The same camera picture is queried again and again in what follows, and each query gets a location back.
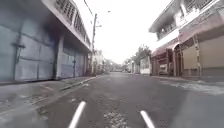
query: awning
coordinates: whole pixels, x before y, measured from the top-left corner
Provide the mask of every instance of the awning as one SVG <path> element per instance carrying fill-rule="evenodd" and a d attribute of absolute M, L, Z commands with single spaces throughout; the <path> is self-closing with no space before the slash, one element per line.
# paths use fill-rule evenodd
<path fill-rule="evenodd" d="M 152 57 L 157 56 L 159 54 L 165 53 L 167 49 L 174 50 L 174 48 L 179 44 L 178 38 L 171 40 L 170 42 L 162 45 L 161 47 L 157 48 L 153 53 Z"/>
<path fill-rule="evenodd" d="M 171 49 L 172 51 L 174 51 L 175 47 L 179 44 L 180 44 L 180 42 L 176 42 L 175 44 L 168 46 L 167 49 Z"/>

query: door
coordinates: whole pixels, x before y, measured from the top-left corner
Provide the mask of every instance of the door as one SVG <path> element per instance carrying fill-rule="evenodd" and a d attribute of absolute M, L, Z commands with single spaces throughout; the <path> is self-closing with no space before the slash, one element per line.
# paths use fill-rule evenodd
<path fill-rule="evenodd" d="M 76 53 L 76 76 L 83 76 L 84 75 L 84 56 L 80 53 Z"/>
<path fill-rule="evenodd" d="M 69 78 L 75 76 L 75 52 L 66 44 L 63 48 L 62 53 L 62 65 L 61 65 L 61 76 L 62 78 Z"/>
<path fill-rule="evenodd" d="M 18 33 L 0 26 L 0 81 L 14 80 Z"/>
<path fill-rule="evenodd" d="M 36 22 L 27 19 L 22 27 L 17 50 L 17 81 L 53 78 L 55 43 Z"/>

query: overcast sky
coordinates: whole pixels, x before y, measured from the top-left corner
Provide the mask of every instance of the overcast sky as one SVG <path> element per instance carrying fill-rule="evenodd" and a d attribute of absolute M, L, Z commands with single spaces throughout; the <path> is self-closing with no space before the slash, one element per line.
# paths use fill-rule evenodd
<path fill-rule="evenodd" d="M 84 0 L 74 0 L 82 13 L 90 39 L 93 16 Z M 97 13 L 101 28 L 96 30 L 95 48 L 102 50 L 107 59 L 122 63 L 135 54 L 141 44 L 154 50 L 154 34 L 148 28 L 170 0 L 86 0 L 93 13 Z"/>

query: white building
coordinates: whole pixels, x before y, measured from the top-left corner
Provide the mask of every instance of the white building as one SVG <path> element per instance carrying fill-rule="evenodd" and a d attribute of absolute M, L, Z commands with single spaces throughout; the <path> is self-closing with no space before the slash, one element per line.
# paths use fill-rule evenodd
<path fill-rule="evenodd" d="M 150 56 L 146 56 L 140 60 L 140 73 L 148 75 L 151 74 Z"/>

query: balcony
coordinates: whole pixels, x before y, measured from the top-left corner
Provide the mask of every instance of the balcony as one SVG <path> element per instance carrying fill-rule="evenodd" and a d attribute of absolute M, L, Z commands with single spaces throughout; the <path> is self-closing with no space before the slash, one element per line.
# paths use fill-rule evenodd
<path fill-rule="evenodd" d="M 42 2 L 73 36 L 89 51 L 92 50 L 78 7 L 72 0 L 42 0 Z"/>
<path fill-rule="evenodd" d="M 211 1 L 212 0 L 186 0 L 186 10 L 188 13 L 190 13 L 194 9 L 202 10 Z"/>

